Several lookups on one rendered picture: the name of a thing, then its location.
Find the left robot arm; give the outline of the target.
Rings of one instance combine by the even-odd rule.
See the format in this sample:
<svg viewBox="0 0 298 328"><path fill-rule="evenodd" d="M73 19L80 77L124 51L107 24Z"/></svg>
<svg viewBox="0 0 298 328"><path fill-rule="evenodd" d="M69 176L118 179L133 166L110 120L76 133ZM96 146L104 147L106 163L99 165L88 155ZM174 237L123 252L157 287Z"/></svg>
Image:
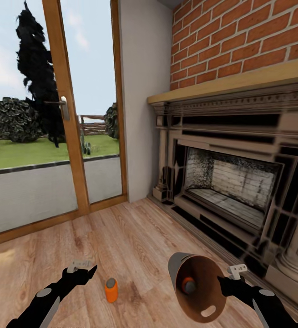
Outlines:
<svg viewBox="0 0 298 328"><path fill-rule="evenodd" d="M97 265L89 272L78 267L91 265L90 260L71 259L69 266L62 272L62 278L39 291L30 306L17 319L10 321L6 328L47 328L59 303L76 285L85 285L87 280L92 279L97 269Z"/></svg>

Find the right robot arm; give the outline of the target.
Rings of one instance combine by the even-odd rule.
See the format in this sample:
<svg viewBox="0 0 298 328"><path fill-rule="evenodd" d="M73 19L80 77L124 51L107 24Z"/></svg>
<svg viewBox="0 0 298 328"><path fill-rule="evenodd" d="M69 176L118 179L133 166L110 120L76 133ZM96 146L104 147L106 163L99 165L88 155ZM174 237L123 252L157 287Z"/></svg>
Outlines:
<svg viewBox="0 0 298 328"><path fill-rule="evenodd" d="M298 322L288 314L276 294L259 286L248 285L245 278L239 275L244 271L247 271L245 264L228 266L227 272L231 275L227 278L218 276L222 294L225 297L234 295L254 309L264 328L298 328Z"/></svg>

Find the trash can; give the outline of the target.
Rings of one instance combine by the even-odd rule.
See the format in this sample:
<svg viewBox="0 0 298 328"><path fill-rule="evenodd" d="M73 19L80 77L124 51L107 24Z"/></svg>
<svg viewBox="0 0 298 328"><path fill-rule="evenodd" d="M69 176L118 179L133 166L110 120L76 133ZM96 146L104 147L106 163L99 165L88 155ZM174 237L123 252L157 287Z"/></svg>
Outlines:
<svg viewBox="0 0 298 328"><path fill-rule="evenodd" d="M181 267L195 280L194 294L185 293L176 280ZM218 276L221 278L225 276L214 260L203 255L177 252L170 257L168 270L178 304L192 321L208 324L219 318L226 306L227 297L222 294L218 280ZM211 306L215 306L216 311L208 317L202 316L201 313Z"/></svg>

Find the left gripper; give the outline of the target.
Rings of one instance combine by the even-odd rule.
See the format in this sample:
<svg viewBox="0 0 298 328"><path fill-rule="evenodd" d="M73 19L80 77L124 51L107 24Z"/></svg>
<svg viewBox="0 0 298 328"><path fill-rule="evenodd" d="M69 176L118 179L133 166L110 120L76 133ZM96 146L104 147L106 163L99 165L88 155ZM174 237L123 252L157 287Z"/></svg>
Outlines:
<svg viewBox="0 0 298 328"><path fill-rule="evenodd" d="M89 272L87 269L78 269L74 273L67 273L67 268L65 268L62 272L62 279L68 281L70 286L69 291L71 291L76 285L85 285L87 280L92 279L96 269L97 265L95 265Z"/></svg>

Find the can of soda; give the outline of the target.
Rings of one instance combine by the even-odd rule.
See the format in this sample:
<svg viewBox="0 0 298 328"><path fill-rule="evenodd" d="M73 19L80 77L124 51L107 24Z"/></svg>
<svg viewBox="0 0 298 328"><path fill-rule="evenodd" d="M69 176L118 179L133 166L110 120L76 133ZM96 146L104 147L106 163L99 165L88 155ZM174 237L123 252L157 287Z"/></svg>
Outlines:
<svg viewBox="0 0 298 328"><path fill-rule="evenodd" d="M183 288L183 291L187 294L194 294L196 288L195 280L193 277L181 267L176 275L177 282Z"/></svg>
<svg viewBox="0 0 298 328"><path fill-rule="evenodd" d="M106 299L109 303L113 303L117 300L118 297L118 289L117 289L117 281L114 278L109 278L105 285L106 289Z"/></svg>

